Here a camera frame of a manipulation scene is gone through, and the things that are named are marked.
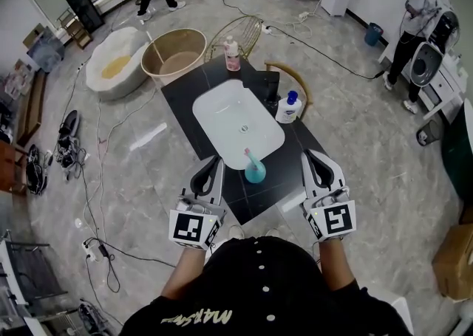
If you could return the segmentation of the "blue trash bin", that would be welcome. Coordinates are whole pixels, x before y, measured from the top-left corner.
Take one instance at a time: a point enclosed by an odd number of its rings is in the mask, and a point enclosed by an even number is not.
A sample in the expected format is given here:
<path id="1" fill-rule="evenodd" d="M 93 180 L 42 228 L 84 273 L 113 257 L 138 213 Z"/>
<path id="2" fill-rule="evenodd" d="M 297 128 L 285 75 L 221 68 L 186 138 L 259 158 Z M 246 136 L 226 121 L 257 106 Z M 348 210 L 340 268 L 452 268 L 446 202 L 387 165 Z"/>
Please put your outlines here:
<path id="1" fill-rule="evenodd" d="M 384 30 L 379 25 L 374 22 L 370 22 L 367 26 L 367 31 L 364 36 L 364 42 L 367 45 L 374 47 L 381 39 L 383 33 Z"/>

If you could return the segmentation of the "black mesh wastebasket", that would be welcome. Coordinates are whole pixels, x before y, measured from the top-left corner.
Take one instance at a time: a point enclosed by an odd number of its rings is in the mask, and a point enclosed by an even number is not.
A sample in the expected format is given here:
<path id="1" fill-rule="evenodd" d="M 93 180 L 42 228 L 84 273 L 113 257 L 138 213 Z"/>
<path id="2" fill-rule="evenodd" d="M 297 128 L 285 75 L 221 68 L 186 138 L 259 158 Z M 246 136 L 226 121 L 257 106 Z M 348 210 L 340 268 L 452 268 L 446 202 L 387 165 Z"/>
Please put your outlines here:
<path id="1" fill-rule="evenodd" d="M 441 128 L 435 120 L 429 120 L 416 132 L 416 140 L 419 145 L 427 146 L 440 140 L 442 135 Z"/>

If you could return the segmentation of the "black tall cabinet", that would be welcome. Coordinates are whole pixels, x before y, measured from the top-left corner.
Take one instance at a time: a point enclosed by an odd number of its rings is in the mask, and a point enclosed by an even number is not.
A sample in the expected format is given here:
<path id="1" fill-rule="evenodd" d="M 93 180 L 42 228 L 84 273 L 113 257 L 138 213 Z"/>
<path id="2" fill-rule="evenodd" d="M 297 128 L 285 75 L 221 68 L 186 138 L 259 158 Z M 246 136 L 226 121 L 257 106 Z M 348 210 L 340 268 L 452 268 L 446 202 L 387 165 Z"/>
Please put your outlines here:
<path id="1" fill-rule="evenodd" d="M 104 25 L 103 17 L 92 0 L 66 0 L 66 2 L 88 33 L 93 33 Z"/>

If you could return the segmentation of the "black square faucet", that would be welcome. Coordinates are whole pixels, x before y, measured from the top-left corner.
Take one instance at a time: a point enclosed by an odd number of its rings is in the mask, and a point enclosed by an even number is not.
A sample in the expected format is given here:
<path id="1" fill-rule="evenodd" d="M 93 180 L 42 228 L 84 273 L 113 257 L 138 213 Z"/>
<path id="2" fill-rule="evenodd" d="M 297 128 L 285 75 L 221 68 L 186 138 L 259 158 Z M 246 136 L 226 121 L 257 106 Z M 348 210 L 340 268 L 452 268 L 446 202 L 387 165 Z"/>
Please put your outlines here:
<path id="1" fill-rule="evenodd" d="M 275 105 L 279 101 L 279 72 L 255 71 L 245 74 L 242 81 L 243 86 L 250 89 L 260 101 L 270 105 Z"/>

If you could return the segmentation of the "brown wooden cabinet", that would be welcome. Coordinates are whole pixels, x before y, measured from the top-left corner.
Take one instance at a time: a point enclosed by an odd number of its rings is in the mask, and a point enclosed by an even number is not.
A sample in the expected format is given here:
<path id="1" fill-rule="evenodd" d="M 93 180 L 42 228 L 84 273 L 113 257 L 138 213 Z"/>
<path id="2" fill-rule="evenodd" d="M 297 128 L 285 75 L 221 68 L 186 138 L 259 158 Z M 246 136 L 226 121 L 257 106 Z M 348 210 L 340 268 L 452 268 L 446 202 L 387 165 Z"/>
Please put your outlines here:
<path id="1" fill-rule="evenodd" d="M 26 196 L 27 152 L 0 140 L 0 191 Z"/>

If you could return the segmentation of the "long wooden shelf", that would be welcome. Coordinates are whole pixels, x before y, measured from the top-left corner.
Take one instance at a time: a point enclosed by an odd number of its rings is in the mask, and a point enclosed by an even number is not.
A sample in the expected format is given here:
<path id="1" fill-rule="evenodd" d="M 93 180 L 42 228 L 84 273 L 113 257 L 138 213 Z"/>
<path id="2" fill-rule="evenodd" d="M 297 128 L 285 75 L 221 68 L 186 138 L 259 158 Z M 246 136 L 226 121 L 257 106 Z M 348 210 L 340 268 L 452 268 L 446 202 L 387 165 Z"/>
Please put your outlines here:
<path id="1" fill-rule="evenodd" d="M 44 93 L 48 74 L 40 69 L 33 78 L 29 92 L 22 97 L 18 107 L 16 144 L 25 147 L 41 126 Z"/>

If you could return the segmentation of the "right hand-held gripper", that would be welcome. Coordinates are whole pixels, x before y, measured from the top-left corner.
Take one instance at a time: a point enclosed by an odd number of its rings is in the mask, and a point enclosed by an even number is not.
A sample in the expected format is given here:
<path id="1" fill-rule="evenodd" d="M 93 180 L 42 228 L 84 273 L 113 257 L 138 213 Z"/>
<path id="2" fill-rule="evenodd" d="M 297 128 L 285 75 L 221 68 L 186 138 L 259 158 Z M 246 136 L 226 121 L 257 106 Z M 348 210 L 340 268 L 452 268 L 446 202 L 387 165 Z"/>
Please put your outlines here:
<path id="1" fill-rule="evenodd" d="M 326 154 L 306 149 L 301 154 L 303 184 L 307 199 L 303 214 L 317 242 L 340 239 L 356 230 L 355 201 L 339 164 Z"/>

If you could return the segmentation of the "person's right forearm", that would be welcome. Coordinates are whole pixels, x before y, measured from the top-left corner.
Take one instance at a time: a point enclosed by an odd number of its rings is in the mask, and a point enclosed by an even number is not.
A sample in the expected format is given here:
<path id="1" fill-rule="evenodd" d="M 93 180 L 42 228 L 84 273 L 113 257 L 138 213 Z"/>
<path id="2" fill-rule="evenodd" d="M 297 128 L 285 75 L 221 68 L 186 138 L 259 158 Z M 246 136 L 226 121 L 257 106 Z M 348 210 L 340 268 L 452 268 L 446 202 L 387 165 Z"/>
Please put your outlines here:
<path id="1" fill-rule="evenodd" d="M 319 254 L 321 273 L 332 291 L 342 289 L 355 280 L 341 239 L 320 242 Z"/>

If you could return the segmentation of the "dark green bathtub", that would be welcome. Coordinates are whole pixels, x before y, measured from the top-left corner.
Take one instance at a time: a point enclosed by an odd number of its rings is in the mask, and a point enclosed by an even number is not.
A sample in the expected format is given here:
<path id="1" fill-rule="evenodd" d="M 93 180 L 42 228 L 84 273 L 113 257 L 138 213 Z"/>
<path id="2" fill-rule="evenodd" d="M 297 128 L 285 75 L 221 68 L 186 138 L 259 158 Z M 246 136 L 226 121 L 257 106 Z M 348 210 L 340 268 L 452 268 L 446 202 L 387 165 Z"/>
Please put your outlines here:
<path id="1" fill-rule="evenodd" d="M 468 99 L 444 132 L 441 156 L 457 195 L 473 203 L 473 105 Z"/>

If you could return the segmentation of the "cardboard box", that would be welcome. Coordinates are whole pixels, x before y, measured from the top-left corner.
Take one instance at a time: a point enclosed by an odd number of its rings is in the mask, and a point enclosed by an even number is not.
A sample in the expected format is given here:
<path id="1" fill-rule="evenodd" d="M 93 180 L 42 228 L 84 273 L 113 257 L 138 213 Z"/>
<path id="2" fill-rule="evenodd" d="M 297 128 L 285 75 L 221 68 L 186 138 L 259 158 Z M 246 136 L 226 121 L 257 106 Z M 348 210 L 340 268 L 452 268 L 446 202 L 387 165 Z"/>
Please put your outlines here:
<path id="1" fill-rule="evenodd" d="M 449 229 L 432 261 L 438 290 L 454 301 L 473 298 L 473 224 Z"/>

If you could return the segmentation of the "grey metal rack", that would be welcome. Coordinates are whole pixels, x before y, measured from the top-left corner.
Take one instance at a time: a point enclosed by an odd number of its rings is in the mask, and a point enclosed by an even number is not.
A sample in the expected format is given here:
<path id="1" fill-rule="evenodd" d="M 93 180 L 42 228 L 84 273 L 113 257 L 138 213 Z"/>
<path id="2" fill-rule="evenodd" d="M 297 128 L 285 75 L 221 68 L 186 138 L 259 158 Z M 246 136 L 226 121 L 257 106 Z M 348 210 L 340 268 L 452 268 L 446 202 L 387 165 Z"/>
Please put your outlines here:
<path id="1" fill-rule="evenodd" d="M 0 289 L 20 316 L 41 317 L 67 310 L 67 294 L 47 257 L 50 244 L 0 236 Z"/>

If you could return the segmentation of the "round tub wooden rim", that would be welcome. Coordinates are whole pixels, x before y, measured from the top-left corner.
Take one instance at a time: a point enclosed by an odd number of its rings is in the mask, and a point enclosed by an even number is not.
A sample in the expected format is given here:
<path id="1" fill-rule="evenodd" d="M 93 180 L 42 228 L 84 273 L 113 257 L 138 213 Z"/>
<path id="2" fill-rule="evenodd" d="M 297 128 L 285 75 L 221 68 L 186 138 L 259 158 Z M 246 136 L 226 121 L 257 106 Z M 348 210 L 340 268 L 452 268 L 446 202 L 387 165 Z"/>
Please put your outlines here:
<path id="1" fill-rule="evenodd" d="M 202 65 L 206 50 L 207 39 L 199 30 L 171 30 L 149 43 L 141 67 L 158 87 L 163 87 Z"/>

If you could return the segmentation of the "white drawer cabinet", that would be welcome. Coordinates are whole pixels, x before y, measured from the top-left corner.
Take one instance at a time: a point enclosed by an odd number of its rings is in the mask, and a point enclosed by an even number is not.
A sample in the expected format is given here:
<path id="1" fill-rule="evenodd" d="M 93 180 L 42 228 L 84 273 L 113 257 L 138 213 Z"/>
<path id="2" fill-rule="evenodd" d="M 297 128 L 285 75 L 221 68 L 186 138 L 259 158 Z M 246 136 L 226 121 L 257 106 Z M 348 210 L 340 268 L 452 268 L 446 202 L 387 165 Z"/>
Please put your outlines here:
<path id="1" fill-rule="evenodd" d="M 450 123 L 460 110 L 469 79 L 460 58 L 456 54 L 445 55 L 436 76 L 420 91 L 419 99 L 427 109 L 424 120 L 442 113 Z"/>

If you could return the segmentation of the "white pump bottle blue cap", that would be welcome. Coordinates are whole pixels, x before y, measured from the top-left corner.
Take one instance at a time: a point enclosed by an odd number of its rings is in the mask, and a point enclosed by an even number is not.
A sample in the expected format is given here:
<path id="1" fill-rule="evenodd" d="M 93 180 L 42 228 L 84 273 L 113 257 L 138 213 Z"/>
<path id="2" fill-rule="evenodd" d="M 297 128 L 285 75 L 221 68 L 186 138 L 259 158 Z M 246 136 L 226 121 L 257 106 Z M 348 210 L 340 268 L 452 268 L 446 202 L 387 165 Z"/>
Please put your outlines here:
<path id="1" fill-rule="evenodd" d="M 287 96 L 280 99 L 276 111 L 275 120 L 281 124 L 292 123 L 298 116 L 302 108 L 298 92 L 289 91 Z"/>

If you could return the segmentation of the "person's left forearm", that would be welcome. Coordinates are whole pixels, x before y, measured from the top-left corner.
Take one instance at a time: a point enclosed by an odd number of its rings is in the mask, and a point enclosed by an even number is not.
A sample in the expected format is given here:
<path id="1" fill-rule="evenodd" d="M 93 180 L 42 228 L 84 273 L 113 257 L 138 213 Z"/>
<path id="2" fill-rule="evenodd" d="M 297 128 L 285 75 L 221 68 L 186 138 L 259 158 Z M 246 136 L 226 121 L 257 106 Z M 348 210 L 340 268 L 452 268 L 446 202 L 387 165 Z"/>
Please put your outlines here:
<path id="1" fill-rule="evenodd" d="M 179 300 L 188 285 L 202 273 L 205 255 L 204 250 L 185 248 L 160 295 L 171 300 Z"/>

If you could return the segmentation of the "wooden curved chair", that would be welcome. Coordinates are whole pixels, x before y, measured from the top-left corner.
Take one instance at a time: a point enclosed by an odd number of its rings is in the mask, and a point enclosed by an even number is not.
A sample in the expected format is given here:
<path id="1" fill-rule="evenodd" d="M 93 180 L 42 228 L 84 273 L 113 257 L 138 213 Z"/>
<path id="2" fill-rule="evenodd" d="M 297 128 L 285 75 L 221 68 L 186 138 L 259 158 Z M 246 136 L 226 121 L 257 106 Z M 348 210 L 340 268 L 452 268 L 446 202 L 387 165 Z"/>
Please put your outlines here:
<path id="1" fill-rule="evenodd" d="M 295 71 L 293 68 L 291 68 L 287 64 L 277 62 L 277 61 L 265 61 L 264 64 L 268 72 L 271 71 L 272 67 L 280 69 L 281 71 L 291 76 L 302 88 L 302 90 L 304 91 L 306 102 L 302 109 L 302 113 L 300 114 L 299 117 L 301 120 L 303 120 L 304 116 L 307 113 L 307 110 L 313 105 L 313 96 L 307 83 L 304 81 L 302 76 L 297 71 Z"/>

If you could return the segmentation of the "person's black shirt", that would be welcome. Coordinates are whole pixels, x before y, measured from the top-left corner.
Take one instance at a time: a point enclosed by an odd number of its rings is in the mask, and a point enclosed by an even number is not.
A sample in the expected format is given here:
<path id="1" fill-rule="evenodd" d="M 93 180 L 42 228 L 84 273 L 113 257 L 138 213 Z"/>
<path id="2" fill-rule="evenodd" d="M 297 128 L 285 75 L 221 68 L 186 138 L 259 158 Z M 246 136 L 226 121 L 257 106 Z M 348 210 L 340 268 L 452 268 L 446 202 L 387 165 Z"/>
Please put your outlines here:
<path id="1" fill-rule="evenodd" d="M 321 264 L 281 238 L 231 239 L 179 300 L 159 295 L 119 336 L 412 336 L 355 279 L 332 291 Z"/>

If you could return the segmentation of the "white inset sink basin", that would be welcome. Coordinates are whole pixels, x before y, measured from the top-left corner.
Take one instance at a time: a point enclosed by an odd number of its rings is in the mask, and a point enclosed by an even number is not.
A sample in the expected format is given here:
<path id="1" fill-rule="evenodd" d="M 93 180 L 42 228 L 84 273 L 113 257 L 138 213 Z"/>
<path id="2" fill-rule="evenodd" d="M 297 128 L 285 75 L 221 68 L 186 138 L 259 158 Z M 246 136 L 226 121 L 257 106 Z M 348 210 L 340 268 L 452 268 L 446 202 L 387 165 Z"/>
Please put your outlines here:
<path id="1" fill-rule="evenodd" d="M 282 127 L 240 80 L 227 80 L 203 93 L 194 101 L 192 111 L 231 169 L 246 168 L 246 149 L 262 160 L 285 142 Z"/>

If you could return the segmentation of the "pink lotion bottle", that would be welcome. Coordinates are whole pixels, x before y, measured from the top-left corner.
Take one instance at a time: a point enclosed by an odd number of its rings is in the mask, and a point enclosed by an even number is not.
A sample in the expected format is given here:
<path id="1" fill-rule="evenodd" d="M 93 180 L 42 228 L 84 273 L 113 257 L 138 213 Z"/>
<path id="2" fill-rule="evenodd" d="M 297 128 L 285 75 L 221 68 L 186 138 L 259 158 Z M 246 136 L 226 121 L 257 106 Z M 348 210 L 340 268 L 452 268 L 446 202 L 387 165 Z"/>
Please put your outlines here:
<path id="1" fill-rule="evenodd" d="M 228 71 L 237 72 L 240 70 L 239 45 L 231 36 L 227 36 L 224 41 L 225 65 Z"/>

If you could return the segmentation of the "white stone tub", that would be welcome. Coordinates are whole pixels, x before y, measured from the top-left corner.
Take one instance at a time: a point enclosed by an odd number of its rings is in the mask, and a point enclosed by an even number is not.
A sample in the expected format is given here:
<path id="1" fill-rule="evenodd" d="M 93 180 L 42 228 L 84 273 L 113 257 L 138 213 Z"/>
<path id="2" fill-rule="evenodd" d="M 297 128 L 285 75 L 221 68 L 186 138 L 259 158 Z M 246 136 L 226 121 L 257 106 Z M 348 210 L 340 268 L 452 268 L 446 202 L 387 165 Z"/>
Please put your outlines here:
<path id="1" fill-rule="evenodd" d="M 149 45 L 143 31 L 123 27 L 109 34 L 86 65 L 86 85 L 102 101 L 116 100 L 136 90 L 147 78 L 141 58 Z"/>

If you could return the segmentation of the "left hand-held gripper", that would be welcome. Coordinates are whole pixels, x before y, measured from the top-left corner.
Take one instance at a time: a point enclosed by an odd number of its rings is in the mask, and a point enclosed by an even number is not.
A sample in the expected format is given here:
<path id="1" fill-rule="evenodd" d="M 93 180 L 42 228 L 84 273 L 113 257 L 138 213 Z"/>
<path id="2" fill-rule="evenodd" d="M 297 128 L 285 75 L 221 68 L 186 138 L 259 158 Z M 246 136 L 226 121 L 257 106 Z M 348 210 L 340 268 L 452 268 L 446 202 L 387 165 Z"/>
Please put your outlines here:
<path id="1" fill-rule="evenodd" d="M 170 210 L 170 241 L 199 250 L 211 247 L 227 213 L 219 206 L 224 178 L 225 163 L 217 155 L 197 164 L 189 183 L 195 199 L 180 196 L 176 207 Z"/>

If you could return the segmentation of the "grey canvas frame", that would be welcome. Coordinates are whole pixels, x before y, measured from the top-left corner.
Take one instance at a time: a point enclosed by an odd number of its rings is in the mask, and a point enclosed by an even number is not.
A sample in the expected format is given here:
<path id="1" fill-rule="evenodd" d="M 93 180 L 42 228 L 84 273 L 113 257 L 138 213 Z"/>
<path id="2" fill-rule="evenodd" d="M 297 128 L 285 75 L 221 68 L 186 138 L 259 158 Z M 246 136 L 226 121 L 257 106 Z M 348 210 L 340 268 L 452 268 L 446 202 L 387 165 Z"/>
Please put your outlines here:
<path id="1" fill-rule="evenodd" d="M 64 59 L 65 47 L 49 27 L 35 28 L 28 35 L 27 55 L 46 73 L 51 73 Z"/>

